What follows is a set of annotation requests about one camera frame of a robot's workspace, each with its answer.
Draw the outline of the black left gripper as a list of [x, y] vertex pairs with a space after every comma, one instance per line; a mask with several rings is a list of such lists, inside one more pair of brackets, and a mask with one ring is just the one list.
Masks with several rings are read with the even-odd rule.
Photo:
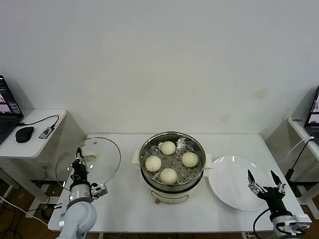
[[74, 156], [74, 161], [72, 163], [72, 168], [74, 169], [73, 174], [70, 178], [73, 180], [71, 186], [76, 186], [80, 184], [88, 185], [89, 182], [87, 181], [87, 169], [86, 169], [86, 161], [82, 154], [82, 149], [80, 147], [77, 148], [77, 151]]

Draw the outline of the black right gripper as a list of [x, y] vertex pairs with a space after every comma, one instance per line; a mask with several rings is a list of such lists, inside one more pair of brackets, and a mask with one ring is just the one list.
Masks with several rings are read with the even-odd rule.
[[292, 213], [288, 211], [282, 201], [285, 196], [285, 183], [282, 183], [279, 176], [271, 170], [271, 176], [277, 187], [262, 187], [256, 183], [253, 174], [250, 170], [248, 173], [248, 187], [257, 197], [266, 201], [268, 208], [271, 212], [270, 218], [276, 218], [279, 216], [292, 216]]

